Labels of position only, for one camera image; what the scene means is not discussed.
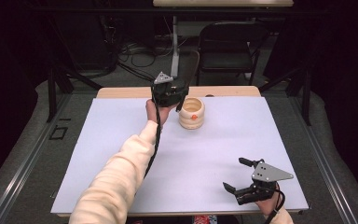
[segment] person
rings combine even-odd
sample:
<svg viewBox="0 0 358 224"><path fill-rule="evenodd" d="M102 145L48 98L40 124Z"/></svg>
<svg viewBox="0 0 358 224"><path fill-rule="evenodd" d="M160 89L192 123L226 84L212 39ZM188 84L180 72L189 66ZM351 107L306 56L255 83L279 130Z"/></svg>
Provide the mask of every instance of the person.
<svg viewBox="0 0 358 224"><path fill-rule="evenodd" d="M161 127L170 111L176 107L159 107ZM150 158L153 156L157 131L156 107L147 100L147 123L138 135L133 135L122 145L98 173L89 187L82 193L70 216L69 223L124 224L133 203L135 193L141 186ZM256 204L268 216L275 208L279 195ZM293 223L290 215L282 208L270 222Z"/></svg>

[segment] white tabletop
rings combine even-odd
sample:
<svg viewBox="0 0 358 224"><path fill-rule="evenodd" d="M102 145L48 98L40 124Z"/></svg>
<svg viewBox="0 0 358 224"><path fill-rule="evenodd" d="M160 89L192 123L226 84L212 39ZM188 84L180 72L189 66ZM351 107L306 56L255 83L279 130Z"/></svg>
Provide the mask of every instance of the white tabletop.
<svg viewBox="0 0 358 224"><path fill-rule="evenodd" d="M154 0L155 7L291 7L292 0Z"/></svg>
<svg viewBox="0 0 358 224"><path fill-rule="evenodd" d="M295 176L280 181L286 209L308 209L296 173L264 97L200 98L205 122L197 130L183 129L178 114L164 125L158 154L136 194L129 216L240 214L258 212L254 203L242 206L223 187L248 188L254 168L239 157L266 163ZM51 213L68 216L81 192L132 134L145 125L145 98L94 99L77 141Z"/></svg>

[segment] hand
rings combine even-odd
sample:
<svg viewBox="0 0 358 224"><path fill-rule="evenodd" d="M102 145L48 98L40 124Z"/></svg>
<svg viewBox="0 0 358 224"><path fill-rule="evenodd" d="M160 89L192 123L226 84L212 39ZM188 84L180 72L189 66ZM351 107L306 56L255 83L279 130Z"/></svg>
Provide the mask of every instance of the hand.
<svg viewBox="0 0 358 224"><path fill-rule="evenodd" d="M164 125L165 121L167 121L168 115L170 111L175 108L177 105L170 105L168 107L159 107L159 120L161 122L161 127ZM147 119L153 120L157 123L157 116L156 116L156 106L151 99L146 101L146 113Z"/></svg>
<svg viewBox="0 0 358 224"><path fill-rule="evenodd" d="M263 213L264 216L269 216L269 214L271 214L272 211L275 209L277 203L279 203L280 201L281 195L278 192L275 192L270 199L258 201L255 202L255 204L257 204L258 208L260 208L260 211Z"/></svg>

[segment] chair seat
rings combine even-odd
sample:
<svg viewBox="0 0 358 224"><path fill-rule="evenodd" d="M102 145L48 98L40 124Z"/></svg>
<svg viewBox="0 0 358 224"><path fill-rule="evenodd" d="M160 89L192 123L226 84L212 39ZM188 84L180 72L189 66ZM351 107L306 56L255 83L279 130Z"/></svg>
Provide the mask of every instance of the chair seat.
<svg viewBox="0 0 358 224"><path fill-rule="evenodd" d="M253 62L248 52L204 52L200 69L204 72L251 72Z"/></svg>

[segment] sleeve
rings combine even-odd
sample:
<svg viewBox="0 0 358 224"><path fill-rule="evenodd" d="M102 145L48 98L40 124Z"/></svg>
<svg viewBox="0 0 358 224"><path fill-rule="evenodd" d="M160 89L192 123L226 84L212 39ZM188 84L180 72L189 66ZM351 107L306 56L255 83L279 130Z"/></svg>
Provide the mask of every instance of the sleeve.
<svg viewBox="0 0 358 224"><path fill-rule="evenodd" d="M125 223L136 190L154 153L157 123L131 136L82 193L69 223Z"/></svg>
<svg viewBox="0 0 358 224"><path fill-rule="evenodd" d="M290 214L282 207L277 215L271 220L270 224L293 224L292 217Z"/></svg>

